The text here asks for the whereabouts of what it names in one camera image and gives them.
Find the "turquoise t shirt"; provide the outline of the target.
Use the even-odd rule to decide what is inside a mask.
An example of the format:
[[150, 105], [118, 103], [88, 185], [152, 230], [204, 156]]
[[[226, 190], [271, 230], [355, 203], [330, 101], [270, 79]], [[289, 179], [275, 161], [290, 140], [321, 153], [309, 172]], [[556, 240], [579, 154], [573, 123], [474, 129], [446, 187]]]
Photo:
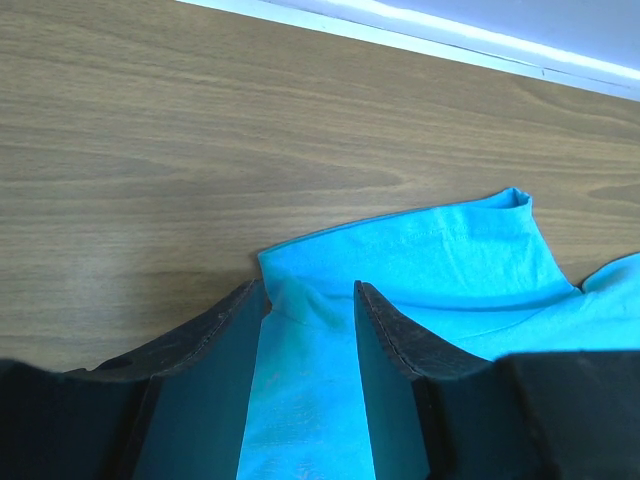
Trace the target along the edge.
[[238, 475], [370, 479], [354, 285], [487, 360], [512, 352], [635, 350], [639, 257], [573, 285], [515, 188], [366, 219], [261, 252], [263, 319]]

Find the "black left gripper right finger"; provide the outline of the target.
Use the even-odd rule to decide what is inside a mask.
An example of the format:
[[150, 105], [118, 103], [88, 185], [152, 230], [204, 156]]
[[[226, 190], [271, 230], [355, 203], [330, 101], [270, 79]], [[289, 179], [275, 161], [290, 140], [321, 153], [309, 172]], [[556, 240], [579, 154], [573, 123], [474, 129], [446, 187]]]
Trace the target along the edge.
[[474, 356], [354, 286], [379, 479], [635, 479], [639, 355]]

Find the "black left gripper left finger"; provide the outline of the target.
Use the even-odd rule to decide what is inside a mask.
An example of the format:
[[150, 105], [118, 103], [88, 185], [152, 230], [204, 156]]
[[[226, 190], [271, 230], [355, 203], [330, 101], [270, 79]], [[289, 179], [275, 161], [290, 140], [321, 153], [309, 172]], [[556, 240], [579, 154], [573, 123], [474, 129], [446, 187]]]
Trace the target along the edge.
[[5, 479], [233, 479], [261, 321], [259, 280], [92, 370], [1, 363]]

